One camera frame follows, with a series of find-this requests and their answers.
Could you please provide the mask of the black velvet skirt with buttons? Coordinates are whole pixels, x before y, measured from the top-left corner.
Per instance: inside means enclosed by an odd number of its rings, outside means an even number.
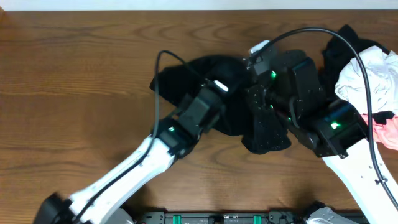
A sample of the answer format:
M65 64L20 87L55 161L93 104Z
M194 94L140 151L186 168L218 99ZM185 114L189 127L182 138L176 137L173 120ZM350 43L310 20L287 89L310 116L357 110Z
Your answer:
M160 121L157 137L180 158L212 129L241 136L243 146L253 154L289 148L287 129L276 116L250 108L246 96L252 86L243 61L227 55L204 56L164 68L149 87L175 109Z

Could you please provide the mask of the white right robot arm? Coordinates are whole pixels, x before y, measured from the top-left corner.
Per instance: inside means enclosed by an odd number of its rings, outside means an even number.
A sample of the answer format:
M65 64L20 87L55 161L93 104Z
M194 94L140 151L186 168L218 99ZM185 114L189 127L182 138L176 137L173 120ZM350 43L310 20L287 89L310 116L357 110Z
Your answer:
M302 50L267 50L249 63L257 153L287 148L287 133L341 179L369 223L396 223L397 183L369 137L369 123L345 100L326 97L314 61Z

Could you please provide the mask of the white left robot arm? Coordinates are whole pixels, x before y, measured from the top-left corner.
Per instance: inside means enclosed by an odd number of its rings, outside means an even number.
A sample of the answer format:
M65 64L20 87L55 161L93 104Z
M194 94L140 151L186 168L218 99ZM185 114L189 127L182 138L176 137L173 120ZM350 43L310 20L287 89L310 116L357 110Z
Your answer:
M67 199L58 194L46 198L34 223L106 223L143 185L193 150L218 121L231 91L218 80L202 85L194 99L185 98L172 114L158 120L152 134L94 184Z

